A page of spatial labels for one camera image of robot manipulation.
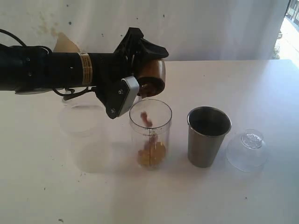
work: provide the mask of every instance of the robotic arm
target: robotic arm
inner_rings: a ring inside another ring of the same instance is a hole
[[[129,28],[114,53],[86,54],[26,46],[15,35],[0,32],[21,44],[0,44],[0,91],[27,95],[53,90],[66,100],[93,91],[114,119],[130,109],[137,95],[151,97],[164,90],[165,64],[161,59],[169,54],[143,39],[139,28]],[[86,89],[75,93],[74,87]],[[71,94],[60,93],[62,88]]]

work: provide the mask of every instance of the stainless steel cup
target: stainless steel cup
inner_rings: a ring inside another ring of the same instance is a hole
[[[225,135],[230,131],[229,117],[213,107],[202,106],[191,110],[189,125],[188,159],[197,167],[212,165]]]

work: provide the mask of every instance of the white wall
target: white wall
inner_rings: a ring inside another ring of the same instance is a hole
[[[81,50],[112,52],[121,35],[132,26],[141,28],[145,39],[166,47],[169,60],[268,59],[287,3],[288,0],[1,0],[0,28],[13,32],[28,45],[54,48],[56,33],[63,32]],[[14,44],[4,35],[0,35],[0,42]]]

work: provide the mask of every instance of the white table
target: white table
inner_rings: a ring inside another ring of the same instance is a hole
[[[157,171],[136,168],[129,157],[128,114],[107,126],[113,163],[82,173],[59,131],[60,97],[0,92],[0,222],[298,223],[298,69],[285,60],[167,62],[166,68],[166,88],[157,98],[173,110],[171,147]],[[232,120],[207,169],[186,158],[186,117],[201,105]],[[259,173],[239,171],[225,158],[228,141],[246,128],[261,131],[271,149]]]

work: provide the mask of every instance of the yellow label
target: yellow label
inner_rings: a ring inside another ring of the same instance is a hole
[[[93,65],[88,53],[79,53],[82,62],[83,79],[82,85],[89,85],[93,81]]]

